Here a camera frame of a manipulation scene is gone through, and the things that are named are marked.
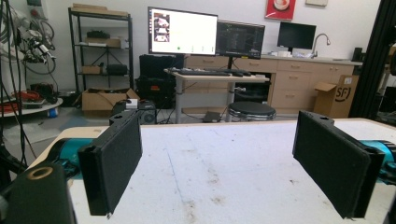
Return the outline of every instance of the black box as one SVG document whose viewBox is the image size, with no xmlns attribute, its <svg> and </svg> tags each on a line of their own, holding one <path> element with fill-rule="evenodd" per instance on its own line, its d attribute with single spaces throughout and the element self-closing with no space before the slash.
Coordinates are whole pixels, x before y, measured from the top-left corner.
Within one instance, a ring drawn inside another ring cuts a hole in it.
<svg viewBox="0 0 396 224">
<path fill-rule="evenodd" d="M 157 124 L 157 109 L 151 101 L 139 102 L 140 124 Z"/>
</svg>

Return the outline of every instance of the computer tower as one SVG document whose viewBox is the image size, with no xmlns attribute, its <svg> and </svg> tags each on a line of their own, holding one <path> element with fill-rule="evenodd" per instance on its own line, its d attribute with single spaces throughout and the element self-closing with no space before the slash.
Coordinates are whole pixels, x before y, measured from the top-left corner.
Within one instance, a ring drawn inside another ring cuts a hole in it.
<svg viewBox="0 0 396 224">
<path fill-rule="evenodd" d="M 136 93 L 141 99 L 154 102 L 158 109 L 174 106 L 175 77 L 165 73 L 169 67 L 180 68 L 183 61 L 172 56 L 140 55 L 140 77 L 135 80 Z"/>
<path fill-rule="evenodd" d="M 157 124 L 157 109 L 153 102 L 140 102 L 137 108 L 140 113 L 140 124 Z"/>
<path fill-rule="evenodd" d="M 140 99 L 152 101 L 158 109 L 174 107 L 176 81 L 140 77 L 136 80 L 136 93 Z"/>
</svg>

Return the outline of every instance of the electronic equipment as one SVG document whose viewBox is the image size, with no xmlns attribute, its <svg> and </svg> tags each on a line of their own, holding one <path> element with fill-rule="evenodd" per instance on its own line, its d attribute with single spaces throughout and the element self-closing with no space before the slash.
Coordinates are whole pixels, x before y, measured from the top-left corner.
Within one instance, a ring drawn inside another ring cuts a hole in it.
<svg viewBox="0 0 396 224">
<path fill-rule="evenodd" d="M 148 53 L 215 55 L 218 16 L 148 7 Z"/>
<path fill-rule="evenodd" d="M 264 25 L 218 21 L 216 55 L 260 59 Z"/>
<path fill-rule="evenodd" d="M 279 26 L 277 46 L 293 49 L 312 49 L 317 26 L 282 21 Z"/>
</svg>

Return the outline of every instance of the sink faucet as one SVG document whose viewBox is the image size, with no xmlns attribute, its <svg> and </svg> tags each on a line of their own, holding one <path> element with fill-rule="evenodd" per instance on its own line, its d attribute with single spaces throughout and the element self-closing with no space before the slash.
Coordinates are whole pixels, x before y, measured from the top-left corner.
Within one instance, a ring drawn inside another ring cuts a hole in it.
<svg viewBox="0 0 396 224">
<path fill-rule="evenodd" d="M 325 34 L 317 35 L 317 37 L 315 38 L 315 41 L 314 41 L 314 48 L 312 49 L 312 56 L 311 56 L 311 58 L 318 57 L 318 51 L 315 51 L 315 48 L 317 47 L 318 38 L 319 38 L 321 35 L 326 36 L 326 38 L 327 38 L 327 45 L 328 45 L 328 46 L 331 44 L 331 43 L 330 43 L 330 39 L 329 39 L 329 37 L 328 37 L 327 35 L 325 35 Z"/>
</svg>

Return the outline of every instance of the keyboard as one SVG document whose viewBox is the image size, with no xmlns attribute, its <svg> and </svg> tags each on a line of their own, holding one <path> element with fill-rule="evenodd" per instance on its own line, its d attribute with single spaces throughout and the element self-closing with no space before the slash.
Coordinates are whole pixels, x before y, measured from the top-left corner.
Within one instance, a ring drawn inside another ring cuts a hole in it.
<svg viewBox="0 0 396 224">
<path fill-rule="evenodd" d="M 229 73 L 217 72 L 217 71 L 194 71 L 194 70 L 178 70 L 179 74 L 183 76 L 212 76 L 212 77 L 229 77 Z"/>
</svg>

